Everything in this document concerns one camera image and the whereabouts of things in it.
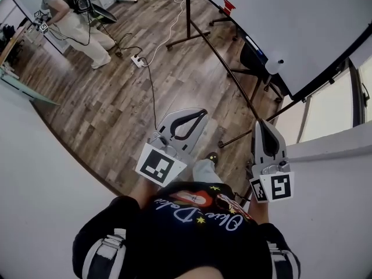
leg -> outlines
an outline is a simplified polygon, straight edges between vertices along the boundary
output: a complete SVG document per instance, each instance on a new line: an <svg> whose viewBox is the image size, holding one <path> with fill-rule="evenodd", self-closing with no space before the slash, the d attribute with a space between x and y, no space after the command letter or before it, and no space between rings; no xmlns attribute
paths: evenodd
<svg viewBox="0 0 372 279"><path fill-rule="evenodd" d="M74 49L84 52L94 61L92 66L102 66L110 62L110 56L102 45L93 38L92 34L89 37L89 32L86 30L87 23L84 23L79 15L71 12L56 25L63 35L73 38L68 38L66 41Z"/></svg>
<svg viewBox="0 0 372 279"><path fill-rule="evenodd" d="M223 183L214 172L214 163L209 159L199 160L192 169L192 176L195 182Z"/></svg>
<svg viewBox="0 0 372 279"><path fill-rule="evenodd" d="M91 36L99 42L99 44L105 49L109 50L115 46L115 42L105 33L97 30L95 27L91 27Z"/></svg>

woman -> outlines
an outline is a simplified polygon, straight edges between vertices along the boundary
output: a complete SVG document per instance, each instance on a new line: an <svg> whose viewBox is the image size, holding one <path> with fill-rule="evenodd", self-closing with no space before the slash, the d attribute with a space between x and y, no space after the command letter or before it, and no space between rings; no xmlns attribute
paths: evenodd
<svg viewBox="0 0 372 279"><path fill-rule="evenodd" d="M47 25L55 24L66 41L76 50L84 52L93 60L92 68L97 69L111 61L108 50L115 42L95 27L90 27L82 15L74 13L69 0L42 0L41 9L48 9L52 18Z"/></svg>
<svg viewBox="0 0 372 279"><path fill-rule="evenodd" d="M299 279L300 262L269 223L268 204L252 196L246 213L215 173L217 163L212 152L195 164L194 182L158 191L141 179L129 196L114 199L75 238L76 276L114 278L113 270L119 279ZM100 247L94 258L90 251L116 229L125 236L121 267L113 264L113 248Z"/></svg>

printed shirt graphic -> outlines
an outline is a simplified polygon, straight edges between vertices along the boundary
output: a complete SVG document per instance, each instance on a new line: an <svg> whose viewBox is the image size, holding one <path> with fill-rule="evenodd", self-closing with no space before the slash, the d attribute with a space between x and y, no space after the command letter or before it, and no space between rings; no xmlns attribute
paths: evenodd
<svg viewBox="0 0 372 279"><path fill-rule="evenodd" d="M260 278L271 278L267 242L225 184L171 183L141 212L132 233L134 243L142 245L136 247L138 259L151 265L138 278L160 267L162 278L177 278L200 266L238 278L252 274L249 264L265 266Z"/></svg>
<svg viewBox="0 0 372 279"><path fill-rule="evenodd" d="M115 228L127 230L119 279L175 279L201 266L215 267L224 279L271 279L273 265L278 279L301 273L282 234L270 223L257 225L225 184L174 182L143 209L128 196L114 199L76 236L77 277L90 247Z"/></svg>

wall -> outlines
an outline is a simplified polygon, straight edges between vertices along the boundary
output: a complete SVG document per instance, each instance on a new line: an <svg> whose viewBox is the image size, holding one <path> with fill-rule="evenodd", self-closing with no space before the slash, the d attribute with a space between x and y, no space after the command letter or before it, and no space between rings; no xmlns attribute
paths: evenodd
<svg viewBox="0 0 372 279"><path fill-rule="evenodd" d="M286 96L282 108L290 102L290 97ZM352 108L350 72L345 71L335 78L333 85L326 85L312 95L300 142L350 129ZM297 142L304 114L305 104L299 102L276 119L275 126L287 145Z"/></svg>
<svg viewBox="0 0 372 279"><path fill-rule="evenodd" d="M14 2L31 21L34 21L34 13L40 10L41 0L14 0ZM64 53L69 46L66 41L57 40L50 33L46 33L45 37L61 53Z"/></svg>
<svg viewBox="0 0 372 279"><path fill-rule="evenodd" d="M0 274L72 279L74 236L115 197L0 83Z"/></svg>
<svg viewBox="0 0 372 279"><path fill-rule="evenodd" d="M301 278L366 278L372 270L372 123L290 146L288 154L294 198L271 204L270 221L298 255Z"/></svg>
<svg viewBox="0 0 372 279"><path fill-rule="evenodd" d="M300 142L352 128L352 109L350 72L346 71L333 85L313 94Z"/></svg>
<svg viewBox="0 0 372 279"><path fill-rule="evenodd" d="M15 29L25 18L13 0L2 0L0 2L0 23L13 25Z"/></svg>
<svg viewBox="0 0 372 279"><path fill-rule="evenodd" d="M372 57L359 67L359 71L363 84L367 87L368 92L371 94L370 96L372 96ZM366 120L372 120L372 99L368 101Z"/></svg>
<svg viewBox="0 0 372 279"><path fill-rule="evenodd" d="M292 100L289 96L284 97L281 108L286 107L291 102ZM276 118L275 127L284 137L287 146L297 143L304 114L305 104L303 102L299 102Z"/></svg>

chair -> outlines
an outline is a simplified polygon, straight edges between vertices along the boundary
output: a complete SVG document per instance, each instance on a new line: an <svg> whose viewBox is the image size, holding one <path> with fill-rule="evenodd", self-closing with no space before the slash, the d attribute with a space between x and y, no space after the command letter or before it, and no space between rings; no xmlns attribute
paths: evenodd
<svg viewBox="0 0 372 279"><path fill-rule="evenodd" d="M213 27L214 23L218 22L231 22L230 17L222 17L221 19L212 20L209 22L209 26ZM238 27L235 25L235 36L232 38L233 41L238 40Z"/></svg>
<svg viewBox="0 0 372 279"><path fill-rule="evenodd" d="M264 83L266 84L267 80L269 79L270 74L265 69L264 64L262 64L257 54L255 54L255 52L249 47L247 43L244 44L243 49L240 53L240 62L247 69L231 69L232 72L247 74L249 76L256 76L258 78L255 89L253 90L253 93L251 96L251 101L253 102L253 99L255 98L256 93L261 85L261 82L264 81ZM279 88L280 93L278 92L278 90L276 89L274 85L276 85ZM282 79L277 77L276 75L271 76L271 79L269 83L266 84L264 90L267 92L269 90L269 87L278 96L275 99L277 103L282 102L283 96L286 96L289 93Z"/></svg>

